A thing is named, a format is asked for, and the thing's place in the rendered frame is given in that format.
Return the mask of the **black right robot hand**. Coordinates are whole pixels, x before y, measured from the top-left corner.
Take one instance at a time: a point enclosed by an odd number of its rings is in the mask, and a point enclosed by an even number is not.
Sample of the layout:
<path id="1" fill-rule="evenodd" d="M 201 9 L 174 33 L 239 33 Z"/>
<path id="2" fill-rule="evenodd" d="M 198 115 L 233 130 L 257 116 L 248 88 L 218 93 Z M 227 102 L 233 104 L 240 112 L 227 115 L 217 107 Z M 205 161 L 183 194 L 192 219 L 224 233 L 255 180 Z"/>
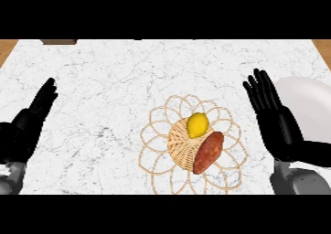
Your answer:
<path id="1" fill-rule="evenodd" d="M 257 114 L 264 147 L 277 161 L 331 167 L 331 143 L 305 141 L 291 109 L 282 104 L 276 86 L 264 70 L 243 82 Z"/>

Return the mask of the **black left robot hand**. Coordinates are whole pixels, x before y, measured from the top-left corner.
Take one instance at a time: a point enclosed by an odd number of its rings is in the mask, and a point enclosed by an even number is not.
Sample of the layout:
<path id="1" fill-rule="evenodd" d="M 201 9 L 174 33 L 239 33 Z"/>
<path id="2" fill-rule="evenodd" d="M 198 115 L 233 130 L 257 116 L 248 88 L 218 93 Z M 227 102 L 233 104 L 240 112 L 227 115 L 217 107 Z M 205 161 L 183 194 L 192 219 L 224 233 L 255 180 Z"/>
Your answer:
<path id="1" fill-rule="evenodd" d="M 42 124 L 57 97 L 54 79 L 44 82 L 28 108 L 11 122 L 0 122 L 0 165 L 25 163 L 40 141 Z"/>

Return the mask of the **white plate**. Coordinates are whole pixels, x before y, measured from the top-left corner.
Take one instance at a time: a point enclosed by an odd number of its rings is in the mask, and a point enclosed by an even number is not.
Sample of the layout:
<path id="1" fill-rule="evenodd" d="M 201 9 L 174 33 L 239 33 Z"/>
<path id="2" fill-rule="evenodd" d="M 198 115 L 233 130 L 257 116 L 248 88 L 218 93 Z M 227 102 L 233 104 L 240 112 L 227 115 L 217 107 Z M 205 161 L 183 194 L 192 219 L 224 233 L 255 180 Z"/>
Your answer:
<path id="1" fill-rule="evenodd" d="M 311 78 L 295 76 L 277 80 L 274 85 L 304 139 L 331 143 L 331 86 Z"/>

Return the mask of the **yellow lemon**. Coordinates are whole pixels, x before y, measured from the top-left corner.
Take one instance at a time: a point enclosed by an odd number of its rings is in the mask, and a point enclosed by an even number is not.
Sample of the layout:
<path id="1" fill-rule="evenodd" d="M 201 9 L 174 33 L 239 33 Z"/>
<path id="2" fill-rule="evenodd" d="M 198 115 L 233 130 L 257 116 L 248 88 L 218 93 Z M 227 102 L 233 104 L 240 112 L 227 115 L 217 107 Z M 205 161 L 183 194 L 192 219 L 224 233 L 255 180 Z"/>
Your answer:
<path id="1" fill-rule="evenodd" d="M 203 113 L 196 112 L 187 119 L 186 130 L 189 138 L 195 139 L 208 131 L 209 121 Z"/>

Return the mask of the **woven wicker flower placemat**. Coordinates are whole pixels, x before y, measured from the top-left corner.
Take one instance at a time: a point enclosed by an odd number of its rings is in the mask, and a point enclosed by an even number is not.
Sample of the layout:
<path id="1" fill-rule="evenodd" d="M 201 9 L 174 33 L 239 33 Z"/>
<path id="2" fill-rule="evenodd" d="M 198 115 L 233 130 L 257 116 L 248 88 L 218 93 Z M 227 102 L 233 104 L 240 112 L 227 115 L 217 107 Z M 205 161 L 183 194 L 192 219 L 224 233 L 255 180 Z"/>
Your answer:
<path id="1" fill-rule="evenodd" d="M 203 114 L 211 111 L 217 111 L 217 119 L 208 122 L 206 132 L 196 138 L 189 137 L 189 132 L 186 129 L 189 119 L 181 116 L 181 105 L 189 105 L 190 112 L 195 113 L 198 109 L 202 110 Z M 180 120 L 172 123 L 168 119 L 168 114 L 162 120 L 152 120 L 152 113 L 156 110 L 172 111 L 177 113 Z M 203 193 L 208 193 L 208 186 L 215 187 L 227 193 L 240 187 L 243 183 L 242 167 L 248 159 L 248 152 L 243 147 L 242 139 L 242 128 L 239 124 L 233 121 L 232 113 L 227 108 L 220 107 L 212 100 L 202 101 L 198 96 L 187 94 L 184 97 L 178 95 L 171 95 L 165 101 L 165 105 L 155 107 L 149 111 L 149 123 L 141 129 L 141 133 L 150 128 L 156 135 L 144 141 L 140 138 L 143 147 L 140 152 L 143 153 L 149 149 L 158 154 L 153 161 L 152 168 L 147 169 L 141 165 L 140 153 L 137 156 L 137 165 L 140 169 L 149 174 L 150 177 L 162 176 L 165 174 L 172 175 L 174 170 L 178 167 L 186 173 L 186 180 L 178 191 L 174 191 L 174 187 L 169 188 L 169 193 L 177 195 L 181 193 L 183 189 L 189 186 L 193 193 L 196 193 L 192 184 L 192 174 L 195 169 L 195 159 L 198 148 L 203 144 L 203 141 L 212 135 L 212 127 L 218 122 L 229 122 L 229 128 L 223 132 L 223 136 L 227 137 L 233 144 L 221 149 L 221 153 L 226 154 L 233 162 L 233 166 L 221 166 L 220 163 L 212 162 L 212 165 L 218 168 L 218 173 L 224 179 L 224 185 L 217 185 L 208 178 L 206 173 L 202 172 L 199 175 L 203 178 Z"/>

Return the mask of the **reddish brown sweet potato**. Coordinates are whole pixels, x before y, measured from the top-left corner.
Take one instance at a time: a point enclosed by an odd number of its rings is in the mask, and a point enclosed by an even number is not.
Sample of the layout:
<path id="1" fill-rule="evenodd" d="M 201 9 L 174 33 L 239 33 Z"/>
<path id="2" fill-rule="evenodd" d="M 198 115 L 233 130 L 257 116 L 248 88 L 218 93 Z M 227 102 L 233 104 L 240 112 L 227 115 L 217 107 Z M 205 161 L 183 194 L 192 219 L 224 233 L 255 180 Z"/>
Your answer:
<path id="1" fill-rule="evenodd" d="M 202 142 L 196 151 L 193 164 L 193 174 L 199 175 L 211 166 L 223 151 L 224 135 L 221 132 L 212 132 Z"/>

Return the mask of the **brown block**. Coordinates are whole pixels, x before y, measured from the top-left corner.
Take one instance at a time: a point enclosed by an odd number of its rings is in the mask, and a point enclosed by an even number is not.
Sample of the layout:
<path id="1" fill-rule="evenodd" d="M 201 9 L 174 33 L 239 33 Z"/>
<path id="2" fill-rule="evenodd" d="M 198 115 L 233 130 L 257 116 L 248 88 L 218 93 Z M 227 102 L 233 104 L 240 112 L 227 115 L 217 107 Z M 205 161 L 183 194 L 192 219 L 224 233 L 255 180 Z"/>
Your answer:
<path id="1" fill-rule="evenodd" d="M 78 39 L 42 39 L 42 45 L 75 45 Z"/>

